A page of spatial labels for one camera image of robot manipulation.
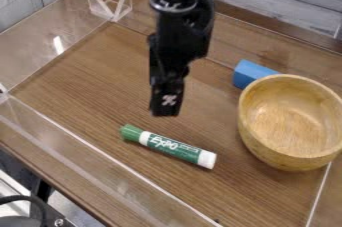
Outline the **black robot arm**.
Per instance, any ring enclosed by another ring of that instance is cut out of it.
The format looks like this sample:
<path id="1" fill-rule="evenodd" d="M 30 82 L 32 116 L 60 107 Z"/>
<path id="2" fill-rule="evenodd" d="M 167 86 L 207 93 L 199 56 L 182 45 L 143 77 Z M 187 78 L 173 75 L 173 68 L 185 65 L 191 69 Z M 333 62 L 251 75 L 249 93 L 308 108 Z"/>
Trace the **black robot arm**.
<path id="1" fill-rule="evenodd" d="M 179 114 L 185 79 L 194 60 L 207 55 L 214 28 L 213 0 L 150 0 L 158 14 L 150 45 L 150 110 L 154 116 Z"/>

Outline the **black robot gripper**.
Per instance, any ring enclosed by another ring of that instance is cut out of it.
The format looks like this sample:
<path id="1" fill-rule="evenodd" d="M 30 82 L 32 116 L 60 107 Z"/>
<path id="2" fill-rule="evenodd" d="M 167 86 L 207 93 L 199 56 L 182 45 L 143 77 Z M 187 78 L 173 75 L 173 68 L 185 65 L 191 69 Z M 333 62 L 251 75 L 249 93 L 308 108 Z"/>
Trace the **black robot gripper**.
<path id="1" fill-rule="evenodd" d="M 159 13 L 150 43 L 150 111 L 157 117 L 179 115 L 190 63 L 207 55 L 214 27 L 214 4 L 201 0 L 187 13 Z"/>

